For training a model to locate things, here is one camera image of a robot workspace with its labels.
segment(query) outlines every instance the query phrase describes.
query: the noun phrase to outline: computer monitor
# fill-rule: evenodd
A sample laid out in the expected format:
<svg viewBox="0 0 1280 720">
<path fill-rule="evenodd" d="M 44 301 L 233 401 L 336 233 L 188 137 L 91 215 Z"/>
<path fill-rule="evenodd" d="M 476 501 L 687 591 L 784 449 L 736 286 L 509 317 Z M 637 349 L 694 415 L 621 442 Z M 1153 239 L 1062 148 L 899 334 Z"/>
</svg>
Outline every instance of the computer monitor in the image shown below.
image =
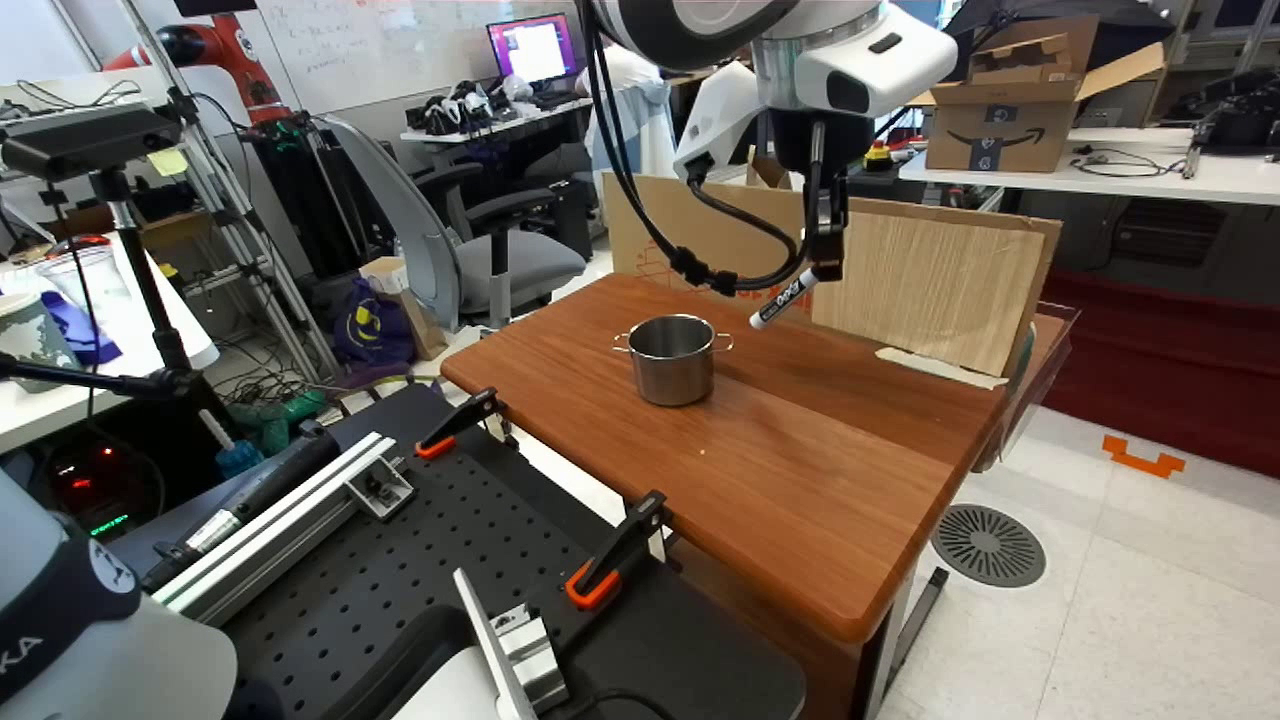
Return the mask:
<svg viewBox="0 0 1280 720">
<path fill-rule="evenodd" d="M 544 84 L 579 67 L 570 16 L 520 16 L 485 30 L 500 75 Z"/>
</svg>

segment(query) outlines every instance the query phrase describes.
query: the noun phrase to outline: floor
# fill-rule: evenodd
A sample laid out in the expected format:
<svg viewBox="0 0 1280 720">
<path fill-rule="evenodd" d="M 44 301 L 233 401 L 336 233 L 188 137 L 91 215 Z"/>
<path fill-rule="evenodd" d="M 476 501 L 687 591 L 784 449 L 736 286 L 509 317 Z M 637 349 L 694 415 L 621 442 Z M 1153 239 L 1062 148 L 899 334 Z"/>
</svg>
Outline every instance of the floor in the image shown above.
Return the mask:
<svg viewBox="0 0 1280 720">
<path fill-rule="evenodd" d="M 598 252 L 564 291 L 607 266 L 612 254 Z M 955 502 L 1030 523 L 1050 571 L 1034 586 L 954 571 L 879 720 L 1280 717 L 1280 478 L 1134 438 L 1140 457 L 1183 458 L 1180 474 L 1155 478 L 1114 462 L 1105 431 L 1034 409 L 1001 462 L 959 488 Z M 621 519 L 607 488 L 531 437 L 520 442 L 556 482 Z"/>
</svg>

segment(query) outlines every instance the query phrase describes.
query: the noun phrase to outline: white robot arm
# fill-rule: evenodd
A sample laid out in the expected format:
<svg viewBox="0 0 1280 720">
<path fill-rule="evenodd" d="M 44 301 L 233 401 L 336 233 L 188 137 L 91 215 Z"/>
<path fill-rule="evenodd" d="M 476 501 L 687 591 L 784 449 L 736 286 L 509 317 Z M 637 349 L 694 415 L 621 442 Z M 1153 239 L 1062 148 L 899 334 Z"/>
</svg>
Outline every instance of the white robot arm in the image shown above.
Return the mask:
<svg viewBox="0 0 1280 720">
<path fill-rule="evenodd" d="M 701 185 L 759 122 L 759 148 L 805 173 L 809 266 L 754 323 L 769 323 L 815 281 L 842 281 L 849 163 L 872 143 L 876 117 L 955 62 L 954 35 L 892 0 L 583 0 L 583 29 L 604 29 L 662 67 L 710 67 L 754 45 L 754 67 L 730 62 L 706 78 L 677 148 L 677 173 Z M 718 276 L 677 254 L 671 266 Z"/>
</svg>

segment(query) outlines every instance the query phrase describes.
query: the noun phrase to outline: floor drain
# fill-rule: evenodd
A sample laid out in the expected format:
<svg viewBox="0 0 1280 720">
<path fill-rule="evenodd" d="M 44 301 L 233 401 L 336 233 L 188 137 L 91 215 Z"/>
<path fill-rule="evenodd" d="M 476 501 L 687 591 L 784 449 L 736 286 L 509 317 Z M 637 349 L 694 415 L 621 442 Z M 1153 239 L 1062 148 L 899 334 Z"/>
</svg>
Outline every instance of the floor drain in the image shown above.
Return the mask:
<svg viewBox="0 0 1280 720">
<path fill-rule="evenodd" d="M 1013 517 L 982 502 L 955 502 L 933 531 L 933 547 L 969 580 L 1026 586 L 1044 577 L 1041 541 Z"/>
</svg>

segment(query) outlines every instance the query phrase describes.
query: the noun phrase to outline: wooden table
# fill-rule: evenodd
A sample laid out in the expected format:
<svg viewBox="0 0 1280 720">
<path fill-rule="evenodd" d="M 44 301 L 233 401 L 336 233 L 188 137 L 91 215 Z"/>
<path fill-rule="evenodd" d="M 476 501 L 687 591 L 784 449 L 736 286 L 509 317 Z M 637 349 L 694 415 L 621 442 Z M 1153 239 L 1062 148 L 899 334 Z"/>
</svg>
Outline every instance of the wooden table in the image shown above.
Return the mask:
<svg viewBox="0 0 1280 720">
<path fill-rule="evenodd" d="M 662 313 L 730 330 L 710 405 L 637 396 L 617 334 Z M 1035 317 L 1030 380 L 1063 334 L 1063 319 Z M 812 323 L 754 330 L 739 305 L 641 276 L 607 276 L 490 334 L 444 377 L 497 386 L 517 424 L 629 501 L 664 492 L 684 541 L 842 647 L 886 626 L 1013 396 L 886 363 L 876 344 Z"/>
</svg>

